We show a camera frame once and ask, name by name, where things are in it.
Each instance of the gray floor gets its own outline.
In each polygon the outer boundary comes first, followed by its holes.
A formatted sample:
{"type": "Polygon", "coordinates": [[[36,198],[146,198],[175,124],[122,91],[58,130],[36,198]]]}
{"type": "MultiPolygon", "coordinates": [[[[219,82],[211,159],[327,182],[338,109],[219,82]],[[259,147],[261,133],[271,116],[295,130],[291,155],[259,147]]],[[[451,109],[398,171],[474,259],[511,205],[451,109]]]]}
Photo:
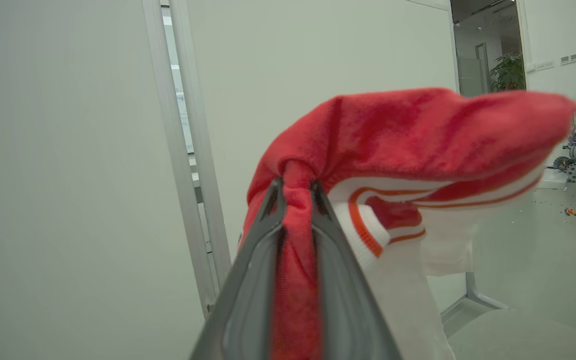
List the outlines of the gray floor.
{"type": "MultiPolygon", "coordinates": [[[[576,184],[537,189],[480,224],[474,244],[477,287],[519,313],[576,328],[576,184]]],[[[444,317],[446,335],[487,312],[466,301],[444,317]]]]}

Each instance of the electrical outlet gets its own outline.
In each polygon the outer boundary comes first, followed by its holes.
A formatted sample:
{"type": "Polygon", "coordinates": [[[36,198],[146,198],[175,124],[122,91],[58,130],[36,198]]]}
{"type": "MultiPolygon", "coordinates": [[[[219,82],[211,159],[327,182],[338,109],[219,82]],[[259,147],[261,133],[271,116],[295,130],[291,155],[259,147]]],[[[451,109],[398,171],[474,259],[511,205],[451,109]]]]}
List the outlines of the electrical outlet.
{"type": "Polygon", "coordinates": [[[536,64],[534,67],[535,69],[537,69],[537,71],[555,68],[555,61],[554,60],[544,61],[542,63],[536,64]]]}

